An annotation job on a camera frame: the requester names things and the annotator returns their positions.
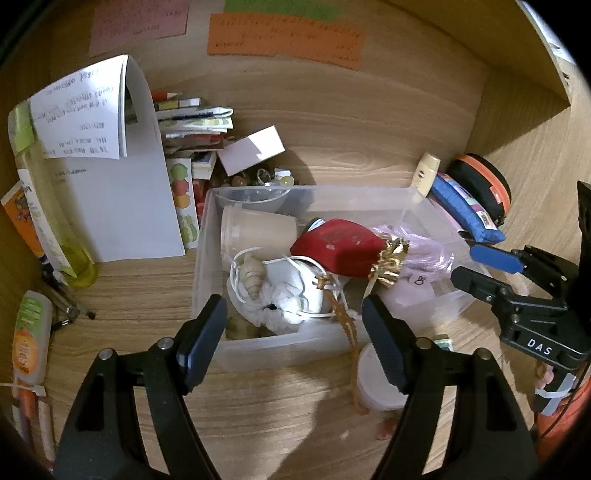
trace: pink sticky note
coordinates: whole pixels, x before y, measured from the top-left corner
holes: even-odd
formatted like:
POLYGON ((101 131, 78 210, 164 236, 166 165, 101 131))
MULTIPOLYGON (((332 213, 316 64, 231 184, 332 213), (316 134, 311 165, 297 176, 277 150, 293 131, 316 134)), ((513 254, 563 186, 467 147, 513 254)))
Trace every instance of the pink sticky note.
POLYGON ((88 54, 137 40, 185 35, 190 0, 102 0, 95 8, 88 54))

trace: small figurine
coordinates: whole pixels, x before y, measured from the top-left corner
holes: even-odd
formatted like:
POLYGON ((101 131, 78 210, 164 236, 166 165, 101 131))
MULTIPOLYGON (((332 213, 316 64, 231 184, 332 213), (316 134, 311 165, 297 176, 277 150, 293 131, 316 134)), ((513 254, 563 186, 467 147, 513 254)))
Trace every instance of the small figurine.
POLYGON ((256 300, 265 278, 265 265, 251 254, 246 254, 240 266, 238 278, 244 285, 248 296, 256 300))

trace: plastic container lid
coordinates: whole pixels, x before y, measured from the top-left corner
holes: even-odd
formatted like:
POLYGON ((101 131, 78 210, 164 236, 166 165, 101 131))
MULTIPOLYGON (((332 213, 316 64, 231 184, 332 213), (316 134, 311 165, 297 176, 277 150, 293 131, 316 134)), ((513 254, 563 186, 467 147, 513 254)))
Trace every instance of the plastic container lid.
POLYGON ((408 398, 388 383, 373 343, 365 345, 359 355, 357 385, 361 402, 370 410, 398 410, 408 398))

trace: marker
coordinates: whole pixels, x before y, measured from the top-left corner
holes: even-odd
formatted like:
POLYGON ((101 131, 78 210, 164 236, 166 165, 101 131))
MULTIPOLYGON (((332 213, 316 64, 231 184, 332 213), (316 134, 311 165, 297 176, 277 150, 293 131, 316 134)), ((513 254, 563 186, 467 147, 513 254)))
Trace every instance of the marker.
POLYGON ((153 102, 165 102, 166 100, 172 100, 180 95, 178 92, 166 93, 166 92, 152 92, 153 102))

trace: orange sticky note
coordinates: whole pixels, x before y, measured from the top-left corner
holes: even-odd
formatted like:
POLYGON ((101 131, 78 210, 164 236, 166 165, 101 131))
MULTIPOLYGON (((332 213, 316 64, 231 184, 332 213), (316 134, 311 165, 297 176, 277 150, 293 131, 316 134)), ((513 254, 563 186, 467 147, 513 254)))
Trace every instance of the orange sticky note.
POLYGON ((277 54, 359 70, 365 34, 344 23, 230 12, 209 20, 208 55, 277 54))

